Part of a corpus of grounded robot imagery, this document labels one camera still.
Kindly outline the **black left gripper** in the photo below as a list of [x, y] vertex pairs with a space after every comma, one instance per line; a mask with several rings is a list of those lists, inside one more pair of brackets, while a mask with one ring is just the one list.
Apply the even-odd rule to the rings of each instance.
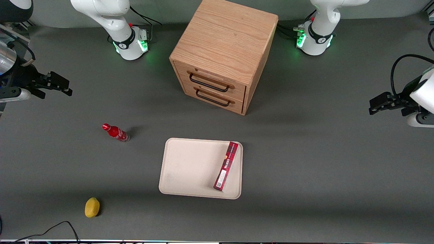
[[416, 77], [411, 82], [408, 82], [400, 93], [397, 93], [394, 79], [391, 78], [391, 88], [393, 95], [390, 92], [383, 92], [371, 99], [369, 101], [369, 114], [374, 115], [380, 111], [391, 110], [391, 107], [388, 105], [393, 104], [394, 99], [398, 104], [398, 108], [402, 108], [401, 114], [403, 116], [408, 116], [412, 113], [419, 113], [421, 111], [420, 105], [410, 97], [410, 94], [416, 89], [420, 79], [421, 76]]

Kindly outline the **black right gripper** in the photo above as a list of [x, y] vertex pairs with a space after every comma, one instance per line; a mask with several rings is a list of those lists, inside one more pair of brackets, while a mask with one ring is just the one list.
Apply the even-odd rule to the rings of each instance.
[[39, 99], [45, 99], [45, 92], [40, 89], [48, 87], [72, 96], [73, 91], [69, 88], [69, 84], [68, 79], [55, 72], [46, 75], [39, 73], [34, 65], [18, 65], [14, 71], [14, 86], [28, 90]]

